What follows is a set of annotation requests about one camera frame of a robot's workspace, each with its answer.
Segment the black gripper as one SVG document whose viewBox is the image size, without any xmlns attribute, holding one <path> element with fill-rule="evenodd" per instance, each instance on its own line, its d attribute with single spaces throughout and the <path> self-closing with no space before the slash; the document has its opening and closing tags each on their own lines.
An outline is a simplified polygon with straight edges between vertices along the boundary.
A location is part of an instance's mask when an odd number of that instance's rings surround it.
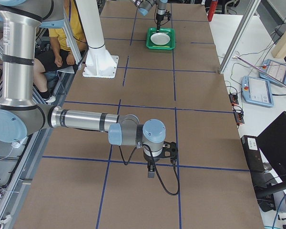
<svg viewBox="0 0 286 229">
<path fill-rule="evenodd" d="M 164 15 L 156 14 L 156 32 L 160 31 L 162 20 L 164 19 Z"/>
<path fill-rule="evenodd" d="M 143 157 L 148 162 L 147 168 L 148 168 L 148 178 L 154 178 L 155 176 L 155 163 L 159 161 L 163 157 L 162 152 L 152 152 L 148 149 L 143 150 Z"/>
</svg>

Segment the person's hand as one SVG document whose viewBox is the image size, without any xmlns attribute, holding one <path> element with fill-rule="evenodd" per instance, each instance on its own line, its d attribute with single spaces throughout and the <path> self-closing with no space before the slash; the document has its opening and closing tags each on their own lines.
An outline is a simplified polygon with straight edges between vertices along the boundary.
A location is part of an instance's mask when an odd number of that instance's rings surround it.
<svg viewBox="0 0 286 229">
<path fill-rule="evenodd" d="M 60 55 L 56 55 L 54 63 L 56 64 L 57 67 L 62 67 L 63 64 L 62 57 Z"/>
</svg>

